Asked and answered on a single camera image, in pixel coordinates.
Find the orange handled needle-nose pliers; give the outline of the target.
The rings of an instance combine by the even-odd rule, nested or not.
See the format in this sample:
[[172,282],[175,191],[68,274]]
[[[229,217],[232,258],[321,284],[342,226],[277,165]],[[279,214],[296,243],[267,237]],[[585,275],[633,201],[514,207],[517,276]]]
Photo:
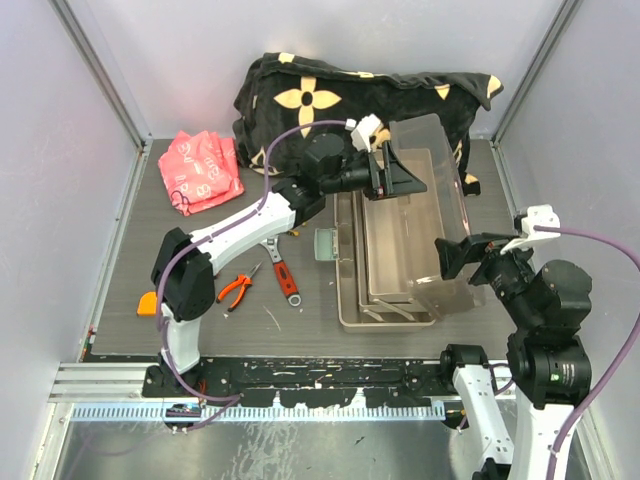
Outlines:
[[217,295],[216,302],[221,303],[232,291],[238,290],[234,301],[228,306],[227,311],[233,312],[244,299],[247,290],[253,285],[252,279],[260,269],[262,263],[255,264],[248,272],[239,274],[236,279],[225,286]]

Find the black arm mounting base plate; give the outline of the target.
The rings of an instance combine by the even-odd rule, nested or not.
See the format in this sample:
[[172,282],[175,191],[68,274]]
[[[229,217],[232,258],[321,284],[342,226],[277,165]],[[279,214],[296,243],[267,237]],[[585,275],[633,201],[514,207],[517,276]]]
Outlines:
[[460,355],[423,359],[205,357],[183,380],[217,404],[237,396],[244,407],[346,407],[358,394],[367,408],[429,406],[455,393]]

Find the red handled adjustable wrench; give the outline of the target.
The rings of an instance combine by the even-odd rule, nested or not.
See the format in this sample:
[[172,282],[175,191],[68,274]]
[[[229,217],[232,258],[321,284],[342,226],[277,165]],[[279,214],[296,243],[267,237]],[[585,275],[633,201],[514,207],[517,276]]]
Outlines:
[[302,298],[293,275],[279,252],[278,238],[267,238],[261,241],[260,245],[265,248],[270,256],[276,279],[288,304],[292,307],[299,307],[302,303]]

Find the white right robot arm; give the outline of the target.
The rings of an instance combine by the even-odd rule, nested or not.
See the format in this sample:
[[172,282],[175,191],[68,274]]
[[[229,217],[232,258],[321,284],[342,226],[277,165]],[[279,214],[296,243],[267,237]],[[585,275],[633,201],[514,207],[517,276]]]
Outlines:
[[440,355],[438,379],[463,402],[477,447],[472,478],[545,479],[542,461],[551,459],[553,478],[562,479],[567,453],[555,446],[554,437],[591,387],[591,364],[578,332],[592,308],[592,279],[566,260],[534,271],[532,250],[510,248],[514,239],[482,233],[460,242],[438,238],[435,247],[442,279],[477,264],[469,284],[490,286],[516,327],[506,354],[517,401],[515,438],[508,437],[490,390],[495,383],[482,347],[448,345]]

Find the beige plastic tool box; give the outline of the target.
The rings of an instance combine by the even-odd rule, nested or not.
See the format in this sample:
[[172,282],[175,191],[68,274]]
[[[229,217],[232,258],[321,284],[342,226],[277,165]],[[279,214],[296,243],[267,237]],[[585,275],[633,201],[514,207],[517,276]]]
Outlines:
[[338,319],[349,333],[415,332],[486,302],[483,288],[467,282],[470,267],[453,280],[440,276],[436,239],[460,242],[470,233],[440,118],[392,123],[391,145],[426,191],[376,202],[339,193],[333,227],[314,235],[316,259],[335,264]]

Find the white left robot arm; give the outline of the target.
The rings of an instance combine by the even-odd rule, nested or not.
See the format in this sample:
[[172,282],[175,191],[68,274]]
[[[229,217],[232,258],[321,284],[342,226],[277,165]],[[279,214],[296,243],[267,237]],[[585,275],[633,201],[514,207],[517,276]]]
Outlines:
[[398,159],[390,142],[373,152],[346,145],[337,134],[313,138],[292,169],[263,197],[207,228],[167,232],[151,280],[160,303],[161,354],[169,365],[165,385],[178,396],[200,384],[199,333],[204,314],[214,305],[214,278],[229,262],[261,241],[310,220],[331,194],[361,191],[380,201],[423,193],[426,184]]

